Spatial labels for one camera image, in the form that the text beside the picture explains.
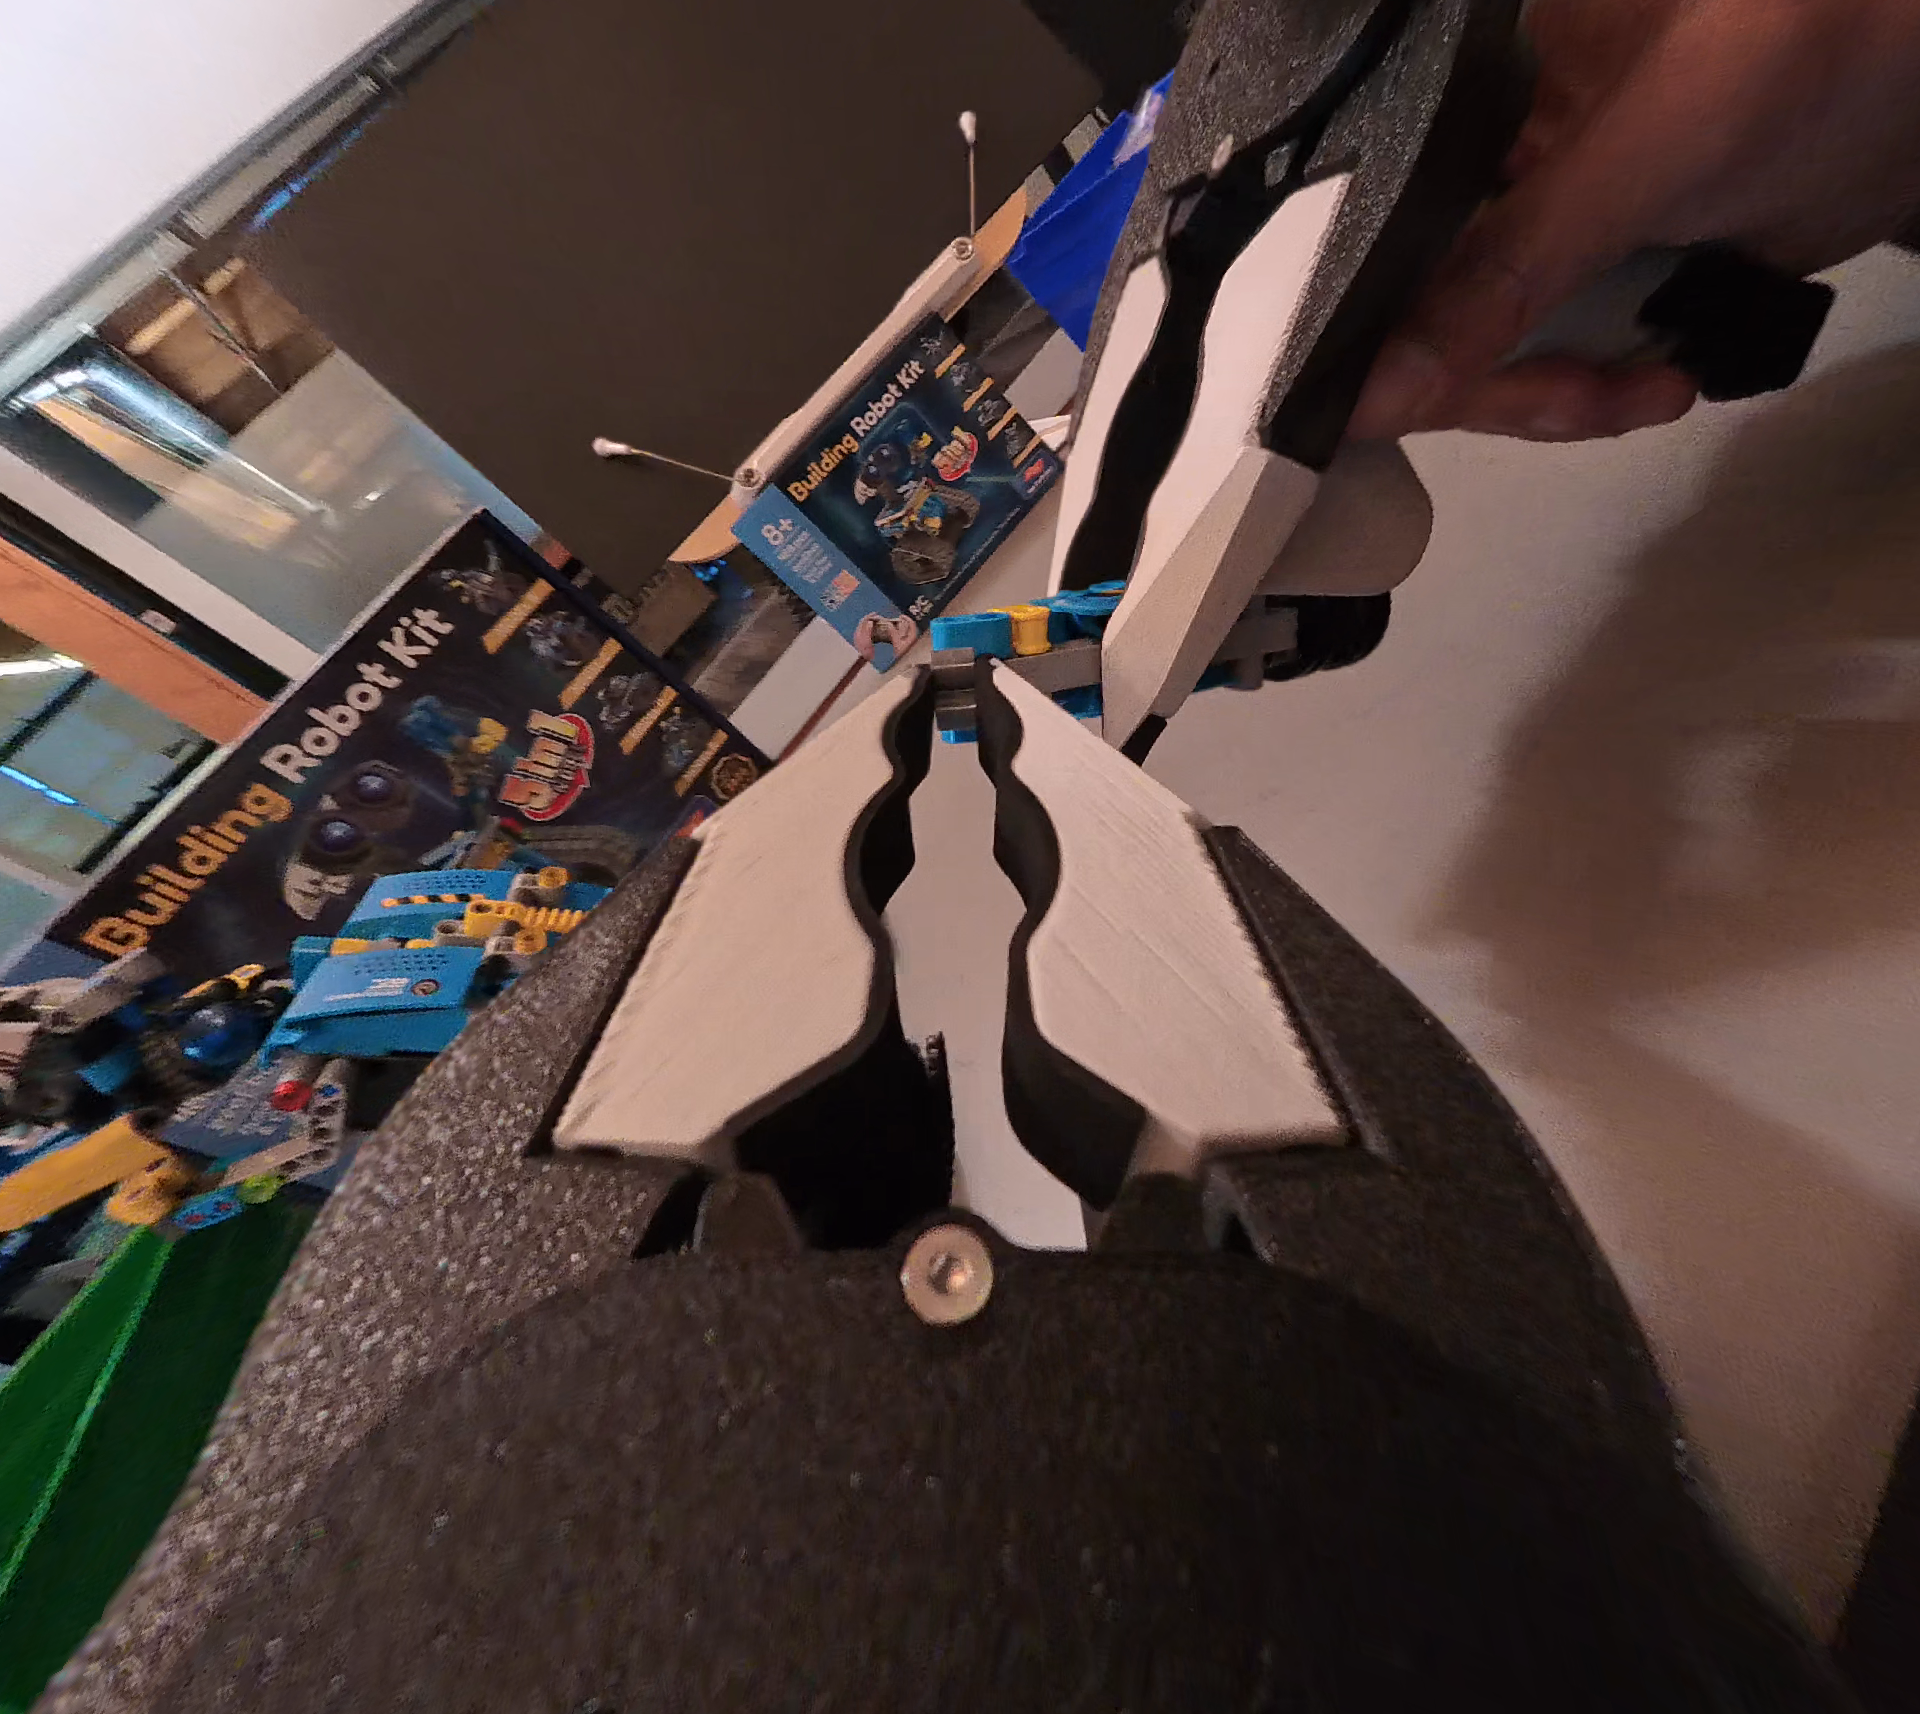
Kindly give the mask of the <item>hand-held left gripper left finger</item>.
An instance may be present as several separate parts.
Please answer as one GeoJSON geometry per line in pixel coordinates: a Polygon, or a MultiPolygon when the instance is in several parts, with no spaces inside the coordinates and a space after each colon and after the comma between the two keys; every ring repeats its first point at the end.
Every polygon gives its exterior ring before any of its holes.
{"type": "Polygon", "coordinates": [[[553,1129],[560,1151],[713,1167],[934,1130],[885,914],[914,871],[934,684],[890,676],[697,837],[553,1129]]]}

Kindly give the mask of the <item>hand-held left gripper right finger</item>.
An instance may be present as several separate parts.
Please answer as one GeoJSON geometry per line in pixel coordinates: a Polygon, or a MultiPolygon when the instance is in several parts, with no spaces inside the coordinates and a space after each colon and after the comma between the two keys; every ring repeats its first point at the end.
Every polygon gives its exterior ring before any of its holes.
{"type": "Polygon", "coordinates": [[[1212,826],[1005,664],[975,682],[992,857],[1018,896],[1005,1116],[1082,1209],[1137,1176],[1346,1148],[1212,857],[1212,826]]]}

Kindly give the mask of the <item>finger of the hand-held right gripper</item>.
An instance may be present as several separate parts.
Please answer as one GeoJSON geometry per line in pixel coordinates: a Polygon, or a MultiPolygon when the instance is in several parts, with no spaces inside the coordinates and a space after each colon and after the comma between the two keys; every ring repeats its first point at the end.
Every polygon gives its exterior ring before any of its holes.
{"type": "Polygon", "coordinates": [[[1245,207],[1178,195],[1126,274],[1061,486],[1047,590],[1156,584],[1212,522],[1245,444],[1245,207]]]}
{"type": "Polygon", "coordinates": [[[1192,401],[1099,656],[1117,749],[1183,708],[1320,493],[1325,459],[1273,448],[1269,395],[1351,183],[1334,173],[1283,197],[1202,310],[1192,401]]]}

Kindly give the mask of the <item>blue grey brick assembly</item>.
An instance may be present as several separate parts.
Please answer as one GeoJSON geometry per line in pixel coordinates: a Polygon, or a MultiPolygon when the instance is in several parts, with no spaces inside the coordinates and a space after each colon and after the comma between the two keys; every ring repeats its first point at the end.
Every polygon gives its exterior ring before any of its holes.
{"type": "MultiPolygon", "coordinates": [[[[1121,582],[931,622],[934,731],[940,744],[977,744],[975,671],[999,663],[1047,696],[1068,719],[1102,719],[1102,645],[1121,582]]],[[[1197,691],[1258,691],[1351,669],[1384,641],[1387,595],[1361,598],[1260,596],[1202,671],[1197,691]]]]}

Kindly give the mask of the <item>white desk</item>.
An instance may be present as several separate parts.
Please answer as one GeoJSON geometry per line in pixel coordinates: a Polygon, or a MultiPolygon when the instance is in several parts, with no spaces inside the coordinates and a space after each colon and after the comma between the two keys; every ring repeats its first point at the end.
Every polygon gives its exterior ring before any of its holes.
{"type": "Polygon", "coordinates": [[[1834,1635],[1915,1488],[1915,1215],[1766,1103],[1842,1018],[1915,1085],[1915,343],[1751,414],[1502,744],[1432,902],[1510,1111],[1300,892],[1232,853],[1357,1074],[1357,1160],[1012,1265],[927,1332],[874,1270],[738,1418],[684,1548],[694,1709],[1858,1709],[1834,1635]]]}

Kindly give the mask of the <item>person's right hand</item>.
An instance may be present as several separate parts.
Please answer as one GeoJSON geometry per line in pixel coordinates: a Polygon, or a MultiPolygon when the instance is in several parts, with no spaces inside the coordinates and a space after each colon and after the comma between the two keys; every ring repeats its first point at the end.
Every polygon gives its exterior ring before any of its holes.
{"type": "Polygon", "coordinates": [[[1532,0],[1502,191],[1380,349],[1353,441],[1582,443],[1680,420],[1670,364],[1515,362],[1597,277],[1724,243],[1793,277],[1915,230],[1918,0],[1532,0]]]}

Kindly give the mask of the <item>blue plastic bin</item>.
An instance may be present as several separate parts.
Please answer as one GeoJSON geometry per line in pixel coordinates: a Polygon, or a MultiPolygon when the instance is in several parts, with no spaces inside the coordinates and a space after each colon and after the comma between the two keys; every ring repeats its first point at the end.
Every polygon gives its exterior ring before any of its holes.
{"type": "Polygon", "coordinates": [[[1005,264],[1027,297],[1081,349],[1137,200],[1170,73],[1139,95],[1033,210],[1005,264]]]}

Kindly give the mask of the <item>small robot kit box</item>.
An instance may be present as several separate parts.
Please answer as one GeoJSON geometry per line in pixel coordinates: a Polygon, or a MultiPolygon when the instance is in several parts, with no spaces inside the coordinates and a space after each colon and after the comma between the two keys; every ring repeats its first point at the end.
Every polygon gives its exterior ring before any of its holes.
{"type": "Polygon", "coordinates": [[[733,538],[890,671],[1059,473],[986,361],[929,314],[770,467],[733,538]]]}

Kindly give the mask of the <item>white bar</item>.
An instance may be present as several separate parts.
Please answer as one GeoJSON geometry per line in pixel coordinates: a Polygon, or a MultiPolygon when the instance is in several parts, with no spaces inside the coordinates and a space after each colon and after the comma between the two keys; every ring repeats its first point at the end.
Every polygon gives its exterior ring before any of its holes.
{"type": "Polygon", "coordinates": [[[978,239],[952,239],[940,256],[911,281],[897,305],[867,331],[849,358],[745,457],[733,473],[733,506],[746,509],[770,483],[781,465],[828,420],[853,383],[927,318],[949,319],[1005,264],[1005,246],[990,252],[978,239]]]}

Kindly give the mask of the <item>blue tracked toy robot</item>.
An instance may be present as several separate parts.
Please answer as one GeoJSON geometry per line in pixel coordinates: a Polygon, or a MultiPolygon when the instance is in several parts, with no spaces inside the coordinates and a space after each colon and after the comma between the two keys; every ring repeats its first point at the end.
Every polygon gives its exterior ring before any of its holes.
{"type": "Polygon", "coordinates": [[[602,871],[381,878],[284,960],[294,996],[225,1085],[170,1116],[4,1129],[4,1245],[79,1209],[172,1238],[337,1182],[419,1074],[611,894],[602,871]]]}

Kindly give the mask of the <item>large robot kit box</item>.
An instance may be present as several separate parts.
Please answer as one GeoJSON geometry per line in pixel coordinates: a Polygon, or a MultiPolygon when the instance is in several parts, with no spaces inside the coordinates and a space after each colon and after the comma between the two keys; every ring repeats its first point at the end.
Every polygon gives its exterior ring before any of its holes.
{"type": "Polygon", "coordinates": [[[406,871],[612,885],[769,768],[641,637],[631,598],[469,515],[50,923],[88,965],[180,981],[337,935],[406,871]]]}

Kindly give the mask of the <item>black board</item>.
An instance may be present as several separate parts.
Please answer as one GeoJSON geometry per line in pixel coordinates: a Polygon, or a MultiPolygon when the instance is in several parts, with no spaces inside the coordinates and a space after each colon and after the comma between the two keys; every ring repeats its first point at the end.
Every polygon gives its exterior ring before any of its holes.
{"type": "Polygon", "coordinates": [[[1094,108],[1021,0],[496,0],[262,230],[336,351],[634,590],[1094,108]]]}

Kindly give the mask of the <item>grey blue toy robot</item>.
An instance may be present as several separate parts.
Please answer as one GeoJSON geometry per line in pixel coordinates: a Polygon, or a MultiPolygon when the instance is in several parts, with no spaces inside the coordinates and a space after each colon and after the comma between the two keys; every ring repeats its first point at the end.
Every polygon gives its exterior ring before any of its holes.
{"type": "Polygon", "coordinates": [[[170,1116],[249,1064],[290,996],[284,962],[187,987],[147,953],[8,987],[2,1123],[83,1132],[128,1111],[170,1116]]]}

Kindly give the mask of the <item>green plastic bin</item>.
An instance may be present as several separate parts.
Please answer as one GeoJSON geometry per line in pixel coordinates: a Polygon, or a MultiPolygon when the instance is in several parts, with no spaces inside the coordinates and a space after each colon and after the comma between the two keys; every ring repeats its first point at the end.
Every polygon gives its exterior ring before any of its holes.
{"type": "Polygon", "coordinates": [[[4,1382],[4,1673],[68,1654],[196,1461],[317,1210],[128,1238],[4,1382]]]}

